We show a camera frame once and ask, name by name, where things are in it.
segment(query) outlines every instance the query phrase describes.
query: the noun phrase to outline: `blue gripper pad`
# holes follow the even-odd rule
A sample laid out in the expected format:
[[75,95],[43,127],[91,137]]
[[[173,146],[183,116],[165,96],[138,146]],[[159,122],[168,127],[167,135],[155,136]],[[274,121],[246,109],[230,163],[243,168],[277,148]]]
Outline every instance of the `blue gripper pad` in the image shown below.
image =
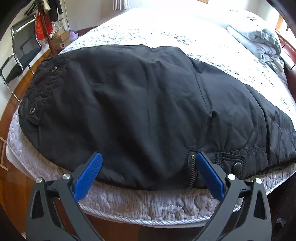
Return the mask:
[[207,160],[200,152],[195,156],[196,168],[204,179],[213,198],[222,201],[225,198],[224,183],[209,162],[210,160]]
[[103,158],[100,153],[95,154],[89,164],[81,173],[80,177],[74,184],[73,198],[76,202],[85,198],[96,176],[103,165]]

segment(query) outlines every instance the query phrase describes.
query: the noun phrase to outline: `bed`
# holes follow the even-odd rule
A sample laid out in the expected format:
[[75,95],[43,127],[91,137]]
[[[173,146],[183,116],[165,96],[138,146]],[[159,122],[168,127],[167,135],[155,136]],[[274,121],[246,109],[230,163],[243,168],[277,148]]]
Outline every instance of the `bed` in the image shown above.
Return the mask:
[[[252,86],[296,125],[296,104],[288,87],[272,69],[258,60],[226,29],[203,20],[156,10],[135,8],[92,29],[60,54],[96,45],[119,44],[149,47],[176,46],[188,56],[213,65],[242,83]],[[58,179],[67,172],[46,160],[23,134],[18,111],[10,124],[7,159],[24,174],[36,179]],[[296,172],[295,164],[259,176],[266,193],[271,193]],[[238,199],[234,211],[239,210]],[[95,181],[81,208],[91,215],[151,227],[178,228],[203,226],[213,214],[218,200],[207,189],[142,191],[123,189]]]

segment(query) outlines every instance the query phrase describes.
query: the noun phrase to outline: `cardboard box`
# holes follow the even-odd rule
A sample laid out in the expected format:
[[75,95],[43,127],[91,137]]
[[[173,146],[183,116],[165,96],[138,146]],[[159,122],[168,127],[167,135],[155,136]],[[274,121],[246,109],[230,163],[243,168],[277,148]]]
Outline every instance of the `cardboard box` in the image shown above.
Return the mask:
[[55,49],[64,49],[71,43],[70,39],[67,38],[64,42],[54,45]]
[[53,43],[53,45],[58,45],[60,43],[63,43],[69,37],[70,37],[69,31],[60,30],[53,36],[53,38],[51,39],[51,42]]

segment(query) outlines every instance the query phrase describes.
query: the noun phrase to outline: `red leather headboard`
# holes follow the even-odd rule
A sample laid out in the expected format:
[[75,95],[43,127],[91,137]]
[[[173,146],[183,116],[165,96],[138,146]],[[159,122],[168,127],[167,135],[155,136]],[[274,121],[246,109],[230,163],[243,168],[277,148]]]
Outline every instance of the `red leather headboard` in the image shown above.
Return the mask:
[[279,40],[281,42],[281,49],[284,51],[290,59],[287,61],[289,64],[285,64],[284,72],[288,81],[288,88],[296,101],[296,49],[289,44],[289,42],[279,33]]

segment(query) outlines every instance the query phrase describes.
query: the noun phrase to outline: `gray curtain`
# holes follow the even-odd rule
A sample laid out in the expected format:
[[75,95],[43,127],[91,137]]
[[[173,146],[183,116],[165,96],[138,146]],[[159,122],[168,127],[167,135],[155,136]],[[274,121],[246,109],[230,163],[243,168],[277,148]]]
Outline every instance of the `gray curtain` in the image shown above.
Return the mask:
[[113,10],[129,9],[129,0],[113,0]]

